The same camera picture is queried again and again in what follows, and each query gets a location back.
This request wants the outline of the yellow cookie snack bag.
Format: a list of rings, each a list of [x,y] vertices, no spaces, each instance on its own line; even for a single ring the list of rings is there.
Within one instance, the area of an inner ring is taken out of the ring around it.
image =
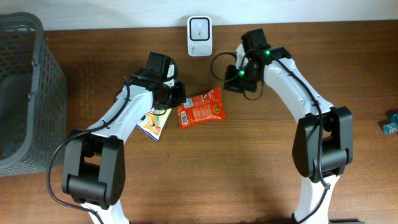
[[[166,110],[155,110],[152,108],[139,120],[136,128],[140,129],[155,142],[158,142],[171,111],[171,108]]]

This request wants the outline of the red snack bag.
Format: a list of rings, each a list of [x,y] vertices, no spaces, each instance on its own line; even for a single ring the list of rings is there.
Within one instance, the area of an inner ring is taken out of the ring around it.
[[[180,129],[205,121],[227,119],[220,87],[213,88],[202,95],[187,98],[185,103],[177,106],[177,114]]]

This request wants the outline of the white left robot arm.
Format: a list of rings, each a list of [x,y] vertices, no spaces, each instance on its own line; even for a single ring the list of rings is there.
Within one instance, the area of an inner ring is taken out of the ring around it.
[[[126,180],[124,145],[148,112],[185,102],[185,87],[177,77],[172,58],[151,52],[146,67],[124,80],[106,114],[84,131],[73,130],[61,144],[62,191],[73,199],[72,208],[88,212],[94,223],[129,223],[120,201]]]

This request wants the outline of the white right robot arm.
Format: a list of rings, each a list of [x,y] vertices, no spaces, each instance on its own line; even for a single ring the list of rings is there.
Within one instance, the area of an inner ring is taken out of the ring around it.
[[[292,223],[329,223],[330,200],[353,160],[353,115],[335,107],[309,84],[285,47],[271,47],[262,29],[246,32],[234,52],[235,65],[225,74],[227,90],[245,94],[256,85],[273,89],[293,116],[297,129],[292,147],[302,176]]]

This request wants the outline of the blue liquid bottle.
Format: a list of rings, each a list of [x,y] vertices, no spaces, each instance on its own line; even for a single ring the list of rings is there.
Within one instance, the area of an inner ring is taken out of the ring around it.
[[[398,127],[397,127],[397,117],[398,117],[398,114],[392,115],[391,118],[390,118],[390,122],[387,123],[387,124],[385,124],[385,125],[382,127],[382,130],[383,130],[383,132],[384,132],[385,134],[393,134],[393,133],[396,133],[396,132],[397,132],[397,130],[398,130]]]

